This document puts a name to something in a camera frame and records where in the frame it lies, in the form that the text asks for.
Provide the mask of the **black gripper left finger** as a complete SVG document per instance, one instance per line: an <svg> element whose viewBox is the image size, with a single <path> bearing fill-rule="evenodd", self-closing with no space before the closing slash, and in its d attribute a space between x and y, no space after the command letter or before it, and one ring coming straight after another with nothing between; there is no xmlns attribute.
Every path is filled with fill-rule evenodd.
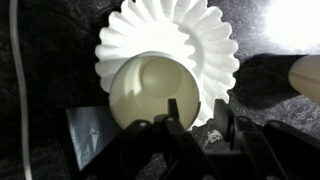
<svg viewBox="0 0 320 180"><path fill-rule="evenodd" d="M177 101L175 99L168 100L168 121L178 123L179 122L179 110Z"/></svg>

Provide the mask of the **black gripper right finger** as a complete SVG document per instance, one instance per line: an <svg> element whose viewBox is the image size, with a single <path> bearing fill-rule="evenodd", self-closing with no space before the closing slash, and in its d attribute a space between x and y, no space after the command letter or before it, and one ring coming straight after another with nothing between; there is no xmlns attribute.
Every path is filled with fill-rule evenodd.
<svg viewBox="0 0 320 180"><path fill-rule="evenodd" d="M218 131L225 140L231 140L234 134L235 114L223 99L216 99L214 106L214 121Z"/></svg>

